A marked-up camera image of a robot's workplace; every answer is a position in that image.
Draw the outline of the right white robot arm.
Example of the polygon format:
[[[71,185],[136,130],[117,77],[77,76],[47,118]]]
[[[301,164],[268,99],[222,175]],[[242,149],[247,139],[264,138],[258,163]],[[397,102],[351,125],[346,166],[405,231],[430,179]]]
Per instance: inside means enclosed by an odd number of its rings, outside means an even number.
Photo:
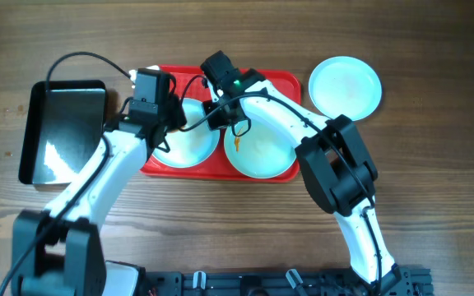
[[[221,51],[200,66],[212,99],[205,104],[211,129],[257,121],[294,149],[314,202],[335,216],[350,253],[351,269],[372,295],[397,281],[375,212],[374,161],[345,115],[327,119],[283,95],[263,74],[242,72]]]

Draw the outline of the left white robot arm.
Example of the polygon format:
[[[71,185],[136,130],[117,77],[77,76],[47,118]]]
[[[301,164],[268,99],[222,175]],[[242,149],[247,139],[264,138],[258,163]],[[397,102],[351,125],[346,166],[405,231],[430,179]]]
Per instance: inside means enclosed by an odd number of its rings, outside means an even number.
[[[24,210],[12,234],[12,267],[0,287],[14,295],[144,295],[146,271],[105,260],[100,230],[129,179],[168,150],[167,132],[186,123],[174,76],[137,70],[126,114],[105,124],[94,154],[42,211]]]

